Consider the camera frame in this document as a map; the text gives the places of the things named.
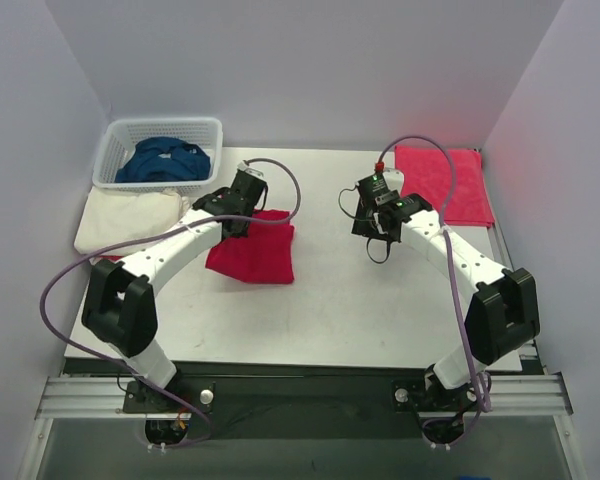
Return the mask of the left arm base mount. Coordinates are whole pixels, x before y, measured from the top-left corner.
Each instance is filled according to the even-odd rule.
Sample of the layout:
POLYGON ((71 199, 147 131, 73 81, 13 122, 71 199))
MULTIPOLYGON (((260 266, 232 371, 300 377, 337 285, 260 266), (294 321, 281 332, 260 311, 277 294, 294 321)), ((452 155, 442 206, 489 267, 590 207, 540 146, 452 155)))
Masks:
POLYGON ((210 414, 216 395, 217 382, 177 374, 166 387, 169 395, 150 387, 143 380, 131 380, 124 388, 122 411, 127 414, 191 413, 182 402, 210 414))

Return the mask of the crimson red t-shirt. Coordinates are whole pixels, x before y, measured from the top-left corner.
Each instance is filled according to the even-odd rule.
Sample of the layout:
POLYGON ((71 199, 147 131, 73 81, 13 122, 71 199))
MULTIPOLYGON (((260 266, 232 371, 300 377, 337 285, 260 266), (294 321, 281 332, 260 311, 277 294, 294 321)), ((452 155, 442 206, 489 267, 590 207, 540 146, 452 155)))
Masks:
POLYGON ((257 212, 254 217, 266 223, 250 222, 246 237, 231 237, 213 247, 205 268, 247 284, 292 284, 295 227, 288 220, 273 224, 289 214, 285 210, 257 212))

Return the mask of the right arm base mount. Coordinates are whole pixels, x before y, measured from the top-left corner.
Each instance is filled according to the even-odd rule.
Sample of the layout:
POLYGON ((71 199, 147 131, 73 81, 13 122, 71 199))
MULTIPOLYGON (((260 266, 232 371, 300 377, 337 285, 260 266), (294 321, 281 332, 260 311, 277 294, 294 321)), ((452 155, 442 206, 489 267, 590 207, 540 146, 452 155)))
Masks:
POLYGON ((477 400, 469 395, 468 384, 445 389, 431 372, 398 377, 391 383, 394 409, 422 413, 458 413, 477 408, 477 400))

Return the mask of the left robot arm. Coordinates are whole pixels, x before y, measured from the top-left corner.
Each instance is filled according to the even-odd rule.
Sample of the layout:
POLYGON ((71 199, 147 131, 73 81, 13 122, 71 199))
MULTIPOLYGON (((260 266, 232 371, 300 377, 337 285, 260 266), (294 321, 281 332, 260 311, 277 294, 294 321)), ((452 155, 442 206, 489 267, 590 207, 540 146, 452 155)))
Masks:
POLYGON ((115 263, 100 260, 91 270, 81 323, 137 375, 151 382, 146 398, 159 411, 175 409, 183 389, 173 380, 175 365, 156 340, 156 296, 197 256, 227 238, 244 236, 247 222, 220 217, 252 216, 266 189, 261 172, 241 167, 230 186, 194 202, 168 230, 169 238, 115 263))

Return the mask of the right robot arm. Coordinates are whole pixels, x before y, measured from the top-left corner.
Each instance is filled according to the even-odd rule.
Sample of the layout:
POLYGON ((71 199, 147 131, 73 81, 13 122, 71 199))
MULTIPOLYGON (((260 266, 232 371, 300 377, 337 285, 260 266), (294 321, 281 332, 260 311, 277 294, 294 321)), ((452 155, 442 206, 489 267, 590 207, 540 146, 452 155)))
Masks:
POLYGON ((433 365, 433 377, 422 386, 428 404, 445 408, 459 387, 539 335, 535 279, 524 268, 512 271, 486 257, 423 197, 390 189, 383 174, 359 180, 355 189, 352 233, 383 241, 387 250, 403 243, 419 252, 450 281, 452 296, 468 304, 460 314, 460 346, 433 365))

